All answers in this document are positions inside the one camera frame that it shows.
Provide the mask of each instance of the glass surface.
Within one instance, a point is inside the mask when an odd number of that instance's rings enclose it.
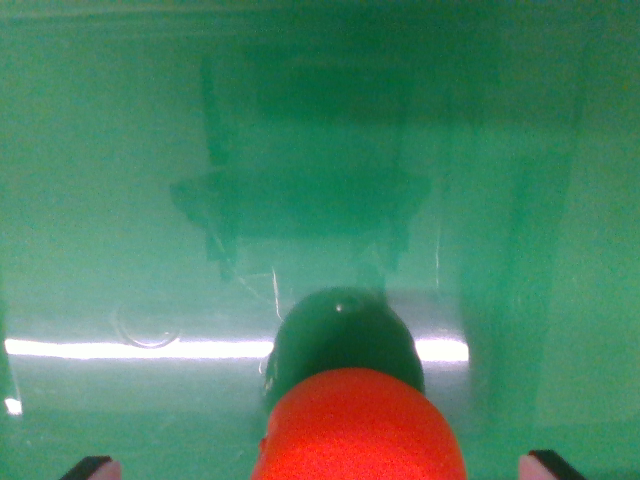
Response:
[[[248,478],[375,289],[472,480],[640,478],[638,4],[0,4],[0,477]]]

